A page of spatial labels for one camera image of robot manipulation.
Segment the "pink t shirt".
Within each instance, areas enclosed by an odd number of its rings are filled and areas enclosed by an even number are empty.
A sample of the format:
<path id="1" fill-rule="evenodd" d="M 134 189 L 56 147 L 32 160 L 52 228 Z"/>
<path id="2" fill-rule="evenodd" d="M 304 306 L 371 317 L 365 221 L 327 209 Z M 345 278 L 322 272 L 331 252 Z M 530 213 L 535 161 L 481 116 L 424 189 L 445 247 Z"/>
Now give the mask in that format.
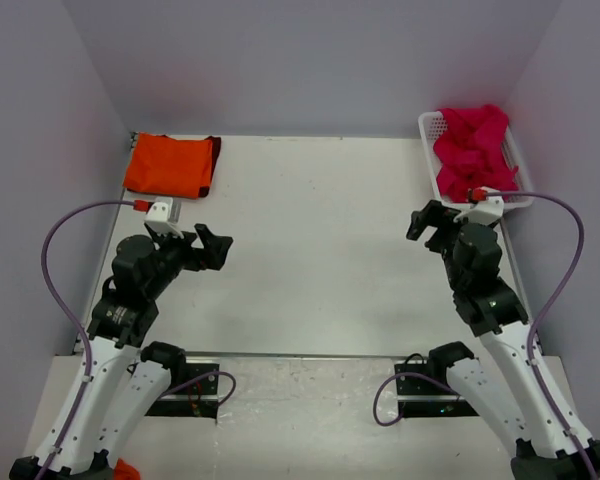
<path id="1" fill-rule="evenodd" d="M 502 153 L 508 116 L 491 104 L 440 112 L 447 124 L 433 146 L 441 162 L 436 177 L 440 193 L 454 203 L 465 203 L 468 192 L 479 187 L 516 191 L 518 169 L 508 167 Z"/>

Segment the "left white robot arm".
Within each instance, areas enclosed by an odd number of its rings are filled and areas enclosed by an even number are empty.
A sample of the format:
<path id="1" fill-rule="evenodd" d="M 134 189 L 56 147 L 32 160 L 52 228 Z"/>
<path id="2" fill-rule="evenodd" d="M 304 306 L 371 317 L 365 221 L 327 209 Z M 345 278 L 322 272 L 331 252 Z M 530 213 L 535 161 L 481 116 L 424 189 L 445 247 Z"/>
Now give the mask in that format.
<path id="1" fill-rule="evenodd" d="M 92 310 L 82 369 L 35 453 L 17 459 L 12 479 L 111 479 L 121 450 L 150 407 L 188 379 L 182 349 L 143 344 L 157 300 L 184 270 L 220 270 L 233 239 L 204 224 L 191 232 L 123 239 L 112 276 Z"/>

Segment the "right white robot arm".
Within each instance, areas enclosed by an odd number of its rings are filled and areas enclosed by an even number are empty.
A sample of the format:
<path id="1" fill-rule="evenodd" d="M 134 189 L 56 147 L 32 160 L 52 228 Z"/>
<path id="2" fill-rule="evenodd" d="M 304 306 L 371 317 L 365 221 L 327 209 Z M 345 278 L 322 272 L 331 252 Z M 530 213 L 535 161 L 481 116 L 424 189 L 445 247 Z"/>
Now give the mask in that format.
<path id="1" fill-rule="evenodd" d="M 444 263 L 456 311 L 500 372 L 490 378 L 473 352 L 454 342 L 430 352 L 428 385 L 469 403 L 505 447 L 515 478 L 599 479 L 600 439 L 569 406 L 521 300 L 500 276 L 494 225 L 431 200 L 412 213 L 407 239 L 428 227 L 434 233 L 425 246 Z"/>

